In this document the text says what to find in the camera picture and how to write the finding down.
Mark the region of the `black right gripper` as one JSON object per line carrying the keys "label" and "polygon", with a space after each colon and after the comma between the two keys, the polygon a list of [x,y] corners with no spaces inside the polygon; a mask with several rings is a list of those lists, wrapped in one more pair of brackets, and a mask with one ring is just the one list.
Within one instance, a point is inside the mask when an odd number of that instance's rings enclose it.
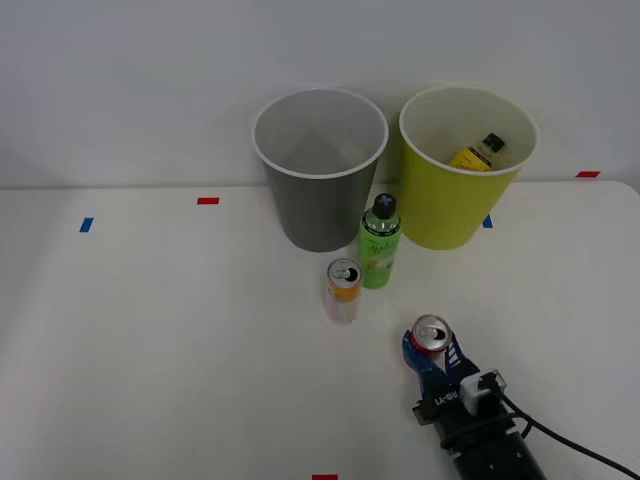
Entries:
{"label": "black right gripper", "polygon": [[[480,372],[464,355],[455,334],[445,350],[446,373],[439,364],[441,352],[420,346],[411,331],[404,333],[401,345],[405,363],[422,380],[423,397],[414,414],[419,424],[434,426],[442,449],[466,451],[515,427],[516,415],[502,404],[502,377]],[[451,383],[445,381],[446,375]]]}

